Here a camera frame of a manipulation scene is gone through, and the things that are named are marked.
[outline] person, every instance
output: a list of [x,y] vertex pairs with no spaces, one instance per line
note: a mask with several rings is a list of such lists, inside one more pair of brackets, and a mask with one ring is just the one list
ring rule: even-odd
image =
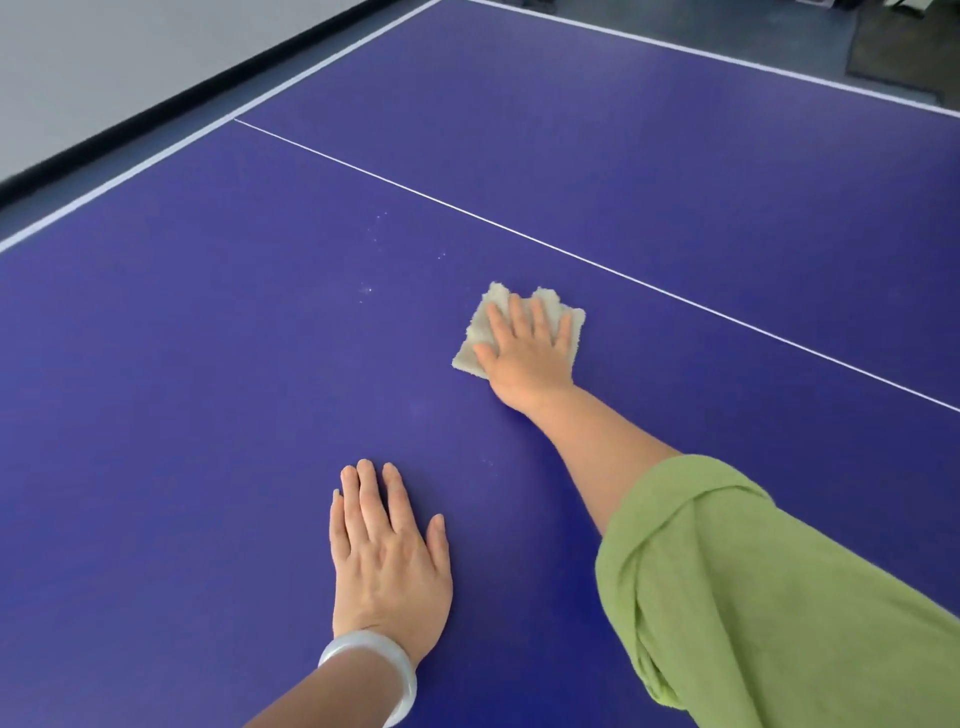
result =
[[[533,301],[490,319],[477,357],[496,395],[562,456],[603,536],[600,599],[637,675],[701,728],[960,725],[960,619],[777,508],[734,468],[683,455],[574,385],[570,321]],[[444,521],[425,540],[400,474],[341,473],[330,511],[333,634],[386,636],[412,667],[437,643],[453,587]],[[374,650],[338,653],[250,728],[380,728],[403,696]]]

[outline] cloth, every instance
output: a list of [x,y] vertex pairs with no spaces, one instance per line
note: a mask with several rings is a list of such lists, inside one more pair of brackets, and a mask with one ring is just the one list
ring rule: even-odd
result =
[[[573,364],[573,359],[577,355],[577,348],[580,345],[580,329],[584,326],[587,313],[583,308],[571,308],[565,303],[560,303],[560,296],[557,295],[556,291],[549,288],[538,288],[534,291],[533,296],[536,296],[543,302],[543,310],[546,313],[547,321],[550,323],[550,333],[554,339],[556,339],[557,331],[560,328],[560,317],[567,311],[573,313],[573,330],[570,337],[570,364]],[[530,302],[533,296],[529,299],[522,299],[523,310],[526,311],[528,317],[532,317]],[[476,354],[473,353],[473,345],[487,343],[493,346],[495,352],[499,353],[500,349],[496,346],[496,339],[493,338],[493,331],[490,328],[487,306],[490,303],[496,303],[496,307],[500,309],[500,313],[503,314],[507,321],[510,321],[509,299],[510,290],[506,286],[502,283],[490,284],[490,289],[483,295],[483,298],[480,300],[480,305],[477,306],[476,311],[473,312],[473,318],[470,319],[470,325],[467,327],[467,338],[460,346],[457,355],[453,357],[454,369],[480,376],[483,379],[488,378],[483,371],[483,367],[480,366],[480,362],[477,361]]]
[[701,728],[960,725],[960,619],[718,460],[643,476],[596,576],[648,692]]

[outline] brown mat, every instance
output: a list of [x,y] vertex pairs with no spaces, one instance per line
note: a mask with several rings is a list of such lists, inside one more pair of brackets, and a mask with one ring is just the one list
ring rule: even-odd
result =
[[960,5],[935,0],[915,18],[868,0],[858,12],[847,72],[929,91],[960,110]]

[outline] hand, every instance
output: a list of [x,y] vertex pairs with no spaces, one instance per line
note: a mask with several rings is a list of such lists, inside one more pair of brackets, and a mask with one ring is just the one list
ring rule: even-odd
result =
[[426,542],[399,471],[383,467],[390,516],[370,460],[340,473],[343,494],[330,506],[330,552],[337,570],[333,636],[369,629],[403,647],[414,668],[434,648],[453,599],[444,517],[434,516]]
[[534,297],[530,307],[534,315],[532,326],[520,303],[520,296],[511,294],[511,327],[500,309],[491,303],[487,313],[500,353],[497,354],[490,344],[473,347],[496,395],[504,404],[527,416],[544,400],[573,389],[570,362],[572,317],[569,313],[564,314],[557,340],[553,341],[543,303]]

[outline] person's left hand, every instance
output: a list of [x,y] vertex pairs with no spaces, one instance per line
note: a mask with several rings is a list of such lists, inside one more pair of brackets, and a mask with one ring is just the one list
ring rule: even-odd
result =
[[420,537],[399,471],[383,467],[390,516],[370,460],[340,473],[330,506],[330,552],[337,570],[333,636],[369,629],[399,644],[414,668],[436,646],[453,599],[444,517]]

